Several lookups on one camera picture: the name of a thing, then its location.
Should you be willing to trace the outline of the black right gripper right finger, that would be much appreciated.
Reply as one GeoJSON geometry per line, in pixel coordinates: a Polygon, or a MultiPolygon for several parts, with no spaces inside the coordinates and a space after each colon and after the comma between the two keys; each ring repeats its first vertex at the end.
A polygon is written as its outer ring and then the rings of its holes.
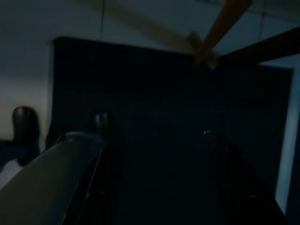
{"type": "Polygon", "coordinates": [[[285,225],[286,217],[259,173],[223,135],[203,133],[220,211],[228,225],[285,225]]]}

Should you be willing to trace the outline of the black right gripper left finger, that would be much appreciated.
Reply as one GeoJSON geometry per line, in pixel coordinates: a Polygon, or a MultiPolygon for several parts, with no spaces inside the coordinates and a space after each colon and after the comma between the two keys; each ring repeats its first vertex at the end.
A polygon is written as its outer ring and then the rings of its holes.
{"type": "Polygon", "coordinates": [[[122,160],[119,140],[101,150],[79,180],[64,225],[114,224],[122,160]]]}

